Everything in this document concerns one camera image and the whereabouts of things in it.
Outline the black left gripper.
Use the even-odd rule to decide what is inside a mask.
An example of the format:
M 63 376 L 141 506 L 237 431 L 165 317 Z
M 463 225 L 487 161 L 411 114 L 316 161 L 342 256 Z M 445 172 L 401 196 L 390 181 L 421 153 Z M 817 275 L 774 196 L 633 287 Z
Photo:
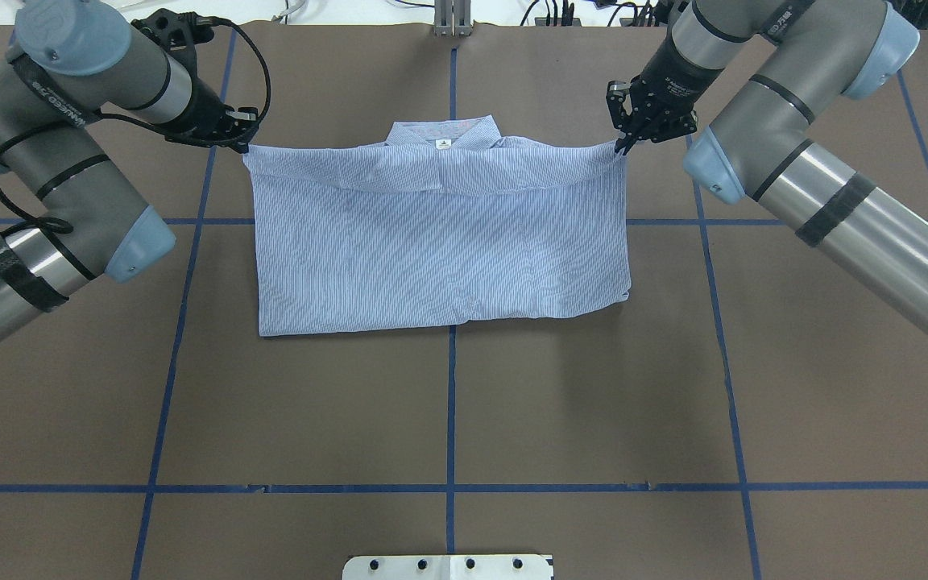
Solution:
M 167 70 L 157 94 L 132 111 L 157 127 L 169 142 L 228 147 L 244 155 L 262 122 L 262 110 L 228 106 L 198 74 L 197 47 L 210 43 L 218 27 L 231 28 L 255 49 L 236 23 L 221 16 L 157 10 L 146 18 L 134 19 L 132 28 L 166 56 Z

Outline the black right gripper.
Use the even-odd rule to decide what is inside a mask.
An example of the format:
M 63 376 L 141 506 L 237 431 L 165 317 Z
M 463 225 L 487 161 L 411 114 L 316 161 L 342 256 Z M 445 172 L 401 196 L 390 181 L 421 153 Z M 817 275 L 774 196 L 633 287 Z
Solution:
M 721 72 L 689 62 L 666 40 L 639 76 L 609 81 L 605 102 L 618 131 L 615 154 L 628 155 L 645 140 L 662 143 L 692 135 L 697 130 L 694 104 Z

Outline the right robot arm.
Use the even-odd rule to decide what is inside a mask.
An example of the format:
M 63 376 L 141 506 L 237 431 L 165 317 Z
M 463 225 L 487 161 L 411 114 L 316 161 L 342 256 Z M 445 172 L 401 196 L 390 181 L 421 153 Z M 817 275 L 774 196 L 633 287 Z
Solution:
M 928 221 L 807 134 L 837 98 L 872 95 L 916 52 L 918 29 L 890 2 L 671 3 L 647 66 L 607 86 L 615 149 L 692 135 L 696 102 L 755 35 L 773 54 L 682 167 L 721 201 L 759 203 L 928 335 Z

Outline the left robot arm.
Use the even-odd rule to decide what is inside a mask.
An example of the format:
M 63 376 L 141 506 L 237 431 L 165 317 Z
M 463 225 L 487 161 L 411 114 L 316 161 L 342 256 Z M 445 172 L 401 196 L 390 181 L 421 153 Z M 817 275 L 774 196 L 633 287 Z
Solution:
M 0 61 L 0 342 L 98 276 L 122 283 L 176 236 L 87 128 L 114 120 L 193 147 L 247 153 L 267 107 L 235 109 L 197 73 L 221 16 L 158 10 L 127 21 L 101 1 L 28 1 Z

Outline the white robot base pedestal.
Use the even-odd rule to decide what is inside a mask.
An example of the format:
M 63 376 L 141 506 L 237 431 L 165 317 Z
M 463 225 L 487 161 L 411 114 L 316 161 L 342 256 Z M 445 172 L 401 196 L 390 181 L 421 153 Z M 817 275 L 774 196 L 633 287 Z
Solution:
M 553 579 L 553 558 L 540 554 L 432 554 L 352 557 L 342 579 Z

